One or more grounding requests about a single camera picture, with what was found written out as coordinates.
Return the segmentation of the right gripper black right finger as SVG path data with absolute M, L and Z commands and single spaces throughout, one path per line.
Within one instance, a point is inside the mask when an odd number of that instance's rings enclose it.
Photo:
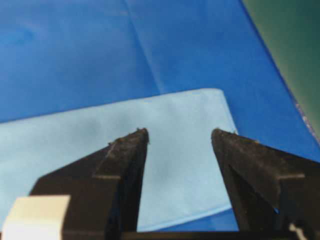
M 317 240 L 320 164 L 219 128 L 211 144 L 240 239 Z

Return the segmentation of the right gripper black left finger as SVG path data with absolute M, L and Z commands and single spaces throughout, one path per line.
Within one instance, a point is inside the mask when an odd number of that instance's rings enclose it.
M 30 195 L 70 196 L 64 240 L 118 240 L 137 230 L 148 143 L 138 129 L 40 177 Z

